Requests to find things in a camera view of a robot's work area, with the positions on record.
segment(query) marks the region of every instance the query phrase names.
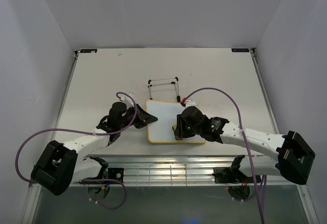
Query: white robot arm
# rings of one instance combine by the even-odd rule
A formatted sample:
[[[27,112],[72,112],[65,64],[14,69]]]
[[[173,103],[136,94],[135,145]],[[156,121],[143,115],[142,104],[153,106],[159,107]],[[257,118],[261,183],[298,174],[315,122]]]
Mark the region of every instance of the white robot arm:
[[[139,105],[136,109],[137,117],[133,123],[136,128],[157,121]],[[109,146],[120,136],[120,133],[110,136],[97,134],[119,131],[131,121],[134,113],[134,107],[127,109],[122,102],[114,103],[109,115],[100,120],[93,135],[65,143],[51,141],[34,166],[31,178],[54,195],[63,193],[71,182],[107,178],[108,164],[100,158],[86,156]],[[195,106],[186,107],[182,114],[177,115],[177,126],[173,130],[176,140],[200,135],[207,141],[245,147],[242,130],[236,124],[219,117],[209,119]],[[253,158],[257,176],[281,175],[293,183],[306,184],[315,154],[298,133],[289,132],[285,136],[251,129],[243,131],[251,150],[263,154]],[[213,175],[217,183],[244,182],[252,177],[249,157],[237,156],[231,167],[214,171]]]
[[[264,155],[252,159],[257,177],[283,176],[290,182],[304,185],[315,158],[315,153],[297,132],[274,135],[251,129],[242,131],[225,118],[208,118],[195,106],[187,107],[177,115],[177,125],[173,130],[177,140],[200,135],[207,141],[246,147],[242,136],[244,131],[251,150]],[[249,157],[239,155],[231,167],[213,175],[217,183],[243,182],[252,177]]]

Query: purple cable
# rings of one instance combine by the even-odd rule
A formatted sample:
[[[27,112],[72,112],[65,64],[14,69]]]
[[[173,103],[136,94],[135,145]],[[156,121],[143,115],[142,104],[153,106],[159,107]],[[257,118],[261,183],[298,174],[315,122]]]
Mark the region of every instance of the purple cable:
[[[195,94],[195,93],[197,93],[197,92],[199,92],[201,90],[216,90],[216,91],[219,91],[219,92],[223,93],[225,96],[227,96],[231,100],[231,102],[234,104],[234,106],[235,106],[235,108],[237,110],[237,114],[238,114],[238,117],[239,117],[239,127],[242,130],[242,136],[243,136],[245,147],[246,147],[246,150],[247,150],[247,153],[248,153],[248,156],[249,156],[251,172],[252,172],[252,177],[253,177],[253,183],[254,183],[254,189],[255,189],[255,196],[256,196],[256,201],[258,203],[258,209],[259,209],[259,213],[260,213],[260,219],[261,219],[261,223],[264,224],[265,223],[264,211],[263,211],[263,206],[261,204],[261,200],[260,200],[260,196],[259,196],[258,183],[256,182],[256,178],[255,178],[255,171],[254,171],[254,165],[253,165],[253,160],[252,160],[252,154],[251,154],[251,151],[250,151],[250,144],[247,141],[247,138],[246,138],[245,133],[243,131],[241,112],[240,112],[239,106],[236,104],[234,99],[230,95],[228,95],[225,91],[223,91],[221,89],[213,88],[213,87],[204,87],[204,88],[197,89],[197,90],[193,91],[191,94],[189,94],[183,100],[187,100],[191,95],[193,95],[193,94]]]
[[[49,131],[65,131],[65,132],[72,132],[72,133],[78,133],[78,134],[84,134],[84,135],[97,135],[97,136],[110,136],[110,135],[114,135],[114,134],[117,134],[117,133],[120,133],[124,130],[126,130],[128,127],[130,127],[132,125],[132,123],[134,122],[135,118],[136,118],[136,114],[137,114],[137,110],[136,110],[136,102],[134,101],[134,99],[129,96],[128,94],[126,93],[123,93],[123,92],[117,92],[116,93],[116,96],[118,98],[120,98],[118,95],[119,94],[122,94],[122,95],[125,95],[127,96],[128,98],[130,98],[134,104],[134,107],[135,107],[135,113],[134,113],[134,116],[132,118],[132,120],[130,121],[130,123],[125,127],[125,128],[122,128],[121,130],[119,131],[115,131],[115,132],[110,132],[110,133],[96,133],[94,134],[93,132],[87,132],[87,131],[77,131],[77,130],[69,130],[69,129],[57,129],[57,128],[53,128],[53,129],[46,129],[46,130],[42,130],[42,131],[39,131],[39,132],[36,132],[35,134],[31,135],[29,138],[27,138],[22,144],[21,146],[19,147],[18,151],[17,151],[17,154],[16,154],[16,158],[15,158],[15,169],[16,169],[16,172],[17,172],[17,175],[23,180],[23,181],[26,181],[26,182],[29,182],[29,183],[36,183],[35,181],[33,180],[30,180],[30,179],[27,179],[25,178],[21,173],[20,173],[20,170],[19,170],[19,167],[18,167],[18,159],[19,159],[19,155],[21,153],[21,150],[23,149],[23,147],[26,145],[26,143],[28,143],[33,137],[39,135],[39,134],[42,134],[42,133],[45,133],[45,132],[49,132]]]
[[[120,184],[123,187],[123,189],[124,189],[124,198],[123,198],[122,202],[119,205],[115,206],[115,207],[108,206],[105,203],[97,201],[95,198],[91,198],[92,201],[94,201],[95,203],[97,203],[97,204],[99,204],[99,205],[101,205],[101,206],[103,206],[103,207],[105,207],[105,208],[107,208],[109,210],[116,210],[116,209],[120,208],[124,204],[124,202],[126,201],[127,190],[126,190],[125,185],[120,181],[117,181],[117,180],[114,180],[114,179],[96,179],[96,180],[84,179],[83,181],[86,181],[86,182],[98,182],[98,181],[116,182],[116,183]]]
[[[262,211],[263,214],[265,214],[265,197],[266,197],[266,188],[267,188],[267,176],[264,176],[264,190],[262,192],[262,197],[261,197],[261,204],[262,204]]]

